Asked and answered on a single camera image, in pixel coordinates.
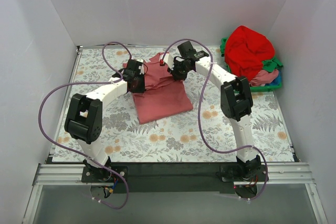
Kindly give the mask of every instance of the wire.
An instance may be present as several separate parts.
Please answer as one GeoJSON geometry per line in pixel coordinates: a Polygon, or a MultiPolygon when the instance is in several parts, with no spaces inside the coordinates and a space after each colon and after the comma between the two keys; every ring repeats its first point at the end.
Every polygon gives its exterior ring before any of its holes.
{"type": "Polygon", "coordinates": [[[143,63],[146,67],[147,67],[147,71],[146,71],[146,73],[144,74],[144,75],[146,75],[147,74],[147,72],[148,72],[148,66],[145,64],[145,63],[143,63]]]}
{"type": "Polygon", "coordinates": [[[253,186],[255,186],[256,184],[257,184],[257,182],[258,182],[258,175],[256,175],[256,181],[254,182],[254,184],[253,184],[253,186]]]}
{"type": "Polygon", "coordinates": [[[253,182],[253,178],[251,179],[249,184],[245,185],[245,187],[249,187],[252,184],[252,182],[253,182]]]}
{"type": "Polygon", "coordinates": [[[106,182],[106,181],[108,181],[111,178],[111,176],[112,176],[112,173],[110,173],[110,176],[107,179],[105,179],[105,180],[99,180],[99,181],[100,182],[106,182]]]}
{"type": "MultiPolygon", "coordinates": [[[[262,160],[264,161],[265,163],[265,170],[266,170],[266,175],[268,174],[268,167],[267,167],[267,162],[266,162],[266,159],[263,155],[263,153],[261,152],[261,150],[259,150],[257,147],[255,146],[252,146],[252,145],[244,145],[244,146],[241,146],[239,148],[236,148],[236,149],[233,149],[233,150],[230,150],[230,151],[218,151],[214,148],[212,148],[208,142],[206,141],[205,137],[204,137],[204,134],[203,134],[203,130],[202,130],[202,125],[201,125],[201,105],[202,105],[202,100],[203,100],[203,96],[204,96],[204,90],[205,90],[205,87],[209,81],[209,78],[210,78],[210,75],[211,75],[211,71],[212,71],[212,67],[213,67],[213,64],[214,64],[214,57],[212,55],[212,53],[210,52],[210,50],[204,46],[202,43],[198,42],[197,40],[194,40],[194,39],[179,39],[177,41],[175,41],[174,43],[172,43],[170,46],[167,47],[166,51],[164,52],[163,54],[163,57],[162,59],[164,59],[164,57],[166,56],[168,50],[176,43],[180,42],[180,41],[185,41],[185,40],[190,40],[192,42],[195,42],[197,44],[199,44],[200,46],[204,47],[205,50],[209,53],[210,55],[210,59],[211,59],[211,65],[210,65],[210,68],[209,68],[209,72],[208,72],[208,75],[206,76],[205,78],[205,81],[204,81],[204,84],[203,84],[203,87],[202,87],[202,91],[201,91],[201,95],[199,96],[199,102],[198,102],[198,112],[197,112],[197,119],[198,119],[198,128],[199,128],[199,133],[201,135],[201,138],[204,142],[204,144],[213,152],[216,152],[216,153],[220,153],[220,154],[229,154],[229,153],[232,153],[232,152],[236,152],[238,150],[242,150],[244,148],[253,148],[255,149],[262,157],[262,160]]],[[[245,199],[245,200],[254,200],[254,199],[257,199],[262,193],[263,191],[265,190],[265,187],[266,187],[266,183],[267,183],[267,176],[266,176],[266,179],[265,179],[265,182],[264,182],[264,185],[263,187],[261,188],[260,192],[253,198],[251,199],[245,199]]]]}
{"type": "Polygon", "coordinates": [[[117,69],[115,69],[113,66],[111,66],[111,65],[109,64],[109,62],[107,61],[107,59],[106,59],[106,57],[105,57],[105,54],[104,54],[105,47],[107,47],[108,45],[111,45],[111,44],[118,44],[118,45],[122,46],[123,48],[125,48],[126,51],[128,52],[128,54],[130,55],[130,59],[132,59],[132,54],[131,54],[131,52],[129,51],[129,49],[128,49],[124,44],[122,44],[122,43],[120,43],[120,42],[117,42],[117,41],[111,41],[111,42],[108,42],[108,43],[106,43],[106,44],[103,46],[103,48],[101,49],[101,54],[102,54],[102,56],[103,56],[103,60],[105,61],[105,63],[107,64],[107,66],[109,66],[109,68],[111,68],[114,72],[116,72],[116,73],[118,73],[118,74],[120,75],[120,79],[114,82],[114,83],[116,83],[116,82],[119,82],[119,81],[122,80],[122,78],[123,78],[123,77],[122,77],[122,73],[119,72],[117,69]]]}
{"type": "Polygon", "coordinates": [[[114,182],[114,185],[112,186],[112,189],[114,190],[115,187],[117,186],[118,180],[116,182],[114,182]]]}
{"type": "Polygon", "coordinates": [[[71,151],[71,152],[75,152],[83,157],[85,157],[86,159],[89,159],[91,160],[92,162],[94,162],[96,165],[100,166],[101,168],[104,168],[106,170],[108,170],[109,172],[111,172],[112,174],[118,176],[125,184],[125,187],[126,187],[126,199],[125,201],[123,202],[123,204],[121,204],[121,206],[119,207],[116,207],[112,204],[109,204],[103,200],[100,200],[99,198],[96,198],[96,197],[92,197],[92,199],[95,199],[96,201],[100,202],[100,203],[103,203],[104,205],[110,207],[110,208],[113,208],[113,209],[121,209],[123,208],[127,201],[128,201],[128,197],[129,197],[129,188],[128,188],[128,184],[126,182],[126,180],[117,172],[113,171],[112,169],[106,167],[106,166],[103,166],[102,164],[98,163],[97,161],[95,161],[94,159],[91,159],[87,154],[83,153],[83,152],[80,152],[78,150],[75,150],[75,149],[72,149],[72,148],[69,148],[69,147],[66,147],[64,145],[61,145],[59,143],[57,143],[56,141],[52,140],[48,135],[47,133],[45,132],[45,130],[43,129],[43,126],[42,126],[42,110],[43,110],[43,107],[44,107],[44,104],[46,103],[47,99],[54,93],[56,92],[57,90],[61,89],[61,88],[64,88],[64,87],[68,87],[68,86],[72,86],[72,85],[82,85],[82,84],[111,84],[110,81],[105,81],[105,82],[71,82],[71,83],[67,83],[67,84],[63,84],[57,88],[54,88],[53,90],[51,90],[47,95],[46,97],[43,99],[42,103],[41,103],[41,106],[40,106],[40,109],[38,111],[38,126],[43,134],[43,136],[50,142],[52,142],[53,144],[61,147],[61,148],[64,148],[68,151],[71,151]]]}

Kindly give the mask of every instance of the white backdrop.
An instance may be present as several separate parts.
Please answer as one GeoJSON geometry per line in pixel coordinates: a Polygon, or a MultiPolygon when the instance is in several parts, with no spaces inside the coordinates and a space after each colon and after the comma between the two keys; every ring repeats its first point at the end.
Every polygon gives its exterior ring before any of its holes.
{"type": "Polygon", "coordinates": [[[269,33],[283,65],[277,93],[294,148],[336,223],[336,0],[287,0],[269,33]]]}
{"type": "MultiPolygon", "coordinates": [[[[50,0],[0,0],[0,223],[21,223],[50,144],[37,125],[42,98],[67,83],[76,48],[50,0]]],[[[64,91],[43,123],[54,136],[64,91]]]]}
{"type": "Polygon", "coordinates": [[[286,0],[51,0],[76,45],[218,45],[238,25],[267,34],[286,0]]]}

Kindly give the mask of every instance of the pink cloth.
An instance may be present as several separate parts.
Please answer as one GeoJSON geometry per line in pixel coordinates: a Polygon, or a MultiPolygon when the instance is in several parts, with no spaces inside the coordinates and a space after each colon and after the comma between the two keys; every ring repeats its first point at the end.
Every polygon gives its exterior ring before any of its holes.
{"type": "Polygon", "coordinates": [[[144,67],[146,91],[133,94],[140,124],[193,109],[185,93],[183,81],[175,81],[167,72],[168,66],[160,66],[161,54],[163,53],[152,57],[150,62],[145,62],[148,67],[148,71],[144,67]]]}
{"type": "Polygon", "coordinates": [[[257,75],[250,81],[250,86],[261,86],[265,84],[269,84],[274,81],[279,75],[279,70],[275,69],[273,72],[269,73],[264,69],[261,69],[257,75]]]}

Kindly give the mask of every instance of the floral mat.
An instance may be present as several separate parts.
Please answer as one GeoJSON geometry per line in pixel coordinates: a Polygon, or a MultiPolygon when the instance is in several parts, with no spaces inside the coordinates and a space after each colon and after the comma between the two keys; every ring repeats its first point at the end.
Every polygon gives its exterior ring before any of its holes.
{"type": "MultiPolygon", "coordinates": [[[[148,61],[163,47],[130,48],[134,58],[148,61]]],[[[226,68],[218,47],[210,47],[214,60],[226,68]]],[[[170,53],[179,55],[177,48],[170,53]]],[[[123,49],[106,49],[108,61],[116,68],[128,59],[123,49]]],[[[76,70],[74,82],[107,81],[113,71],[103,61],[101,49],[84,49],[76,70]]],[[[99,141],[113,162],[234,162],[236,154],[217,154],[203,143],[197,124],[197,108],[205,78],[190,72],[184,82],[186,93],[194,109],[189,112],[140,125],[131,94],[113,101],[103,112],[103,129],[99,141]]],[[[73,86],[70,98],[75,93],[85,94],[98,86],[73,86]]],[[[254,106],[251,114],[252,134],[255,145],[262,150],[267,161],[292,162],[293,155],[282,121],[278,103],[272,92],[253,93],[254,106]]],[[[220,109],[220,92],[208,83],[202,102],[202,126],[206,140],[218,150],[227,151],[236,147],[229,120],[220,109]]],[[[64,116],[58,143],[81,151],[76,140],[64,130],[64,116]]],[[[56,146],[53,162],[81,162],[82,157],[56,146]]]]}

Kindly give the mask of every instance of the green basket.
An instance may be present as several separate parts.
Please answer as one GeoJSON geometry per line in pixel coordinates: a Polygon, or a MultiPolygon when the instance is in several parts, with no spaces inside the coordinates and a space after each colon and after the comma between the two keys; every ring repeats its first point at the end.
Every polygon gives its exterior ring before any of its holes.
{"type": "MultiPolygon", "coordinates": [[[[222,57],[224,56],[224,50],[225,50],[225,45],[226,45],[227,39],[228,38],[221,39],[222,44],[220,46],[220,49],[221,49],[222,57]]],[[[231,69],[230,69],[229,65],[227,64],[226,66],[227,66],[227,71],[229,73],[231,73],[231,69]]],[[[282,82],[280,82],[279,85],[263,86],[263,87],[250,87],[250,89],[251,89],[251,92],[271,92],[271,91],[274,91],[275,89],[279,89],[281,87],[282,87],[282,82]]]]}

